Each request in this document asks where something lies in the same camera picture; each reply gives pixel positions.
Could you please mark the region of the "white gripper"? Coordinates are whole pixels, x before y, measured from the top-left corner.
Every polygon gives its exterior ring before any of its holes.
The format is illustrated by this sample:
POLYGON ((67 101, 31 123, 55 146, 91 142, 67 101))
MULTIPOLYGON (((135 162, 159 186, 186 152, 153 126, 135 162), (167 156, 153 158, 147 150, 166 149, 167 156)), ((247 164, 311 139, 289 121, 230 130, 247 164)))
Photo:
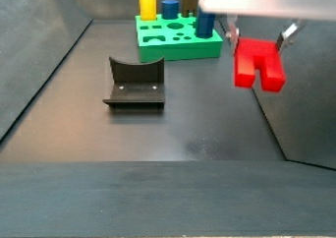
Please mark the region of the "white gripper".
POLYGON ((305 20, 336 21, 336 0, 199 0, 203 11, 226 15, 230 51, 235 51, 238 41, 237 16, 294 18, 279 32, 277 49, 282 51, 293 42, 305 27, 305 20))

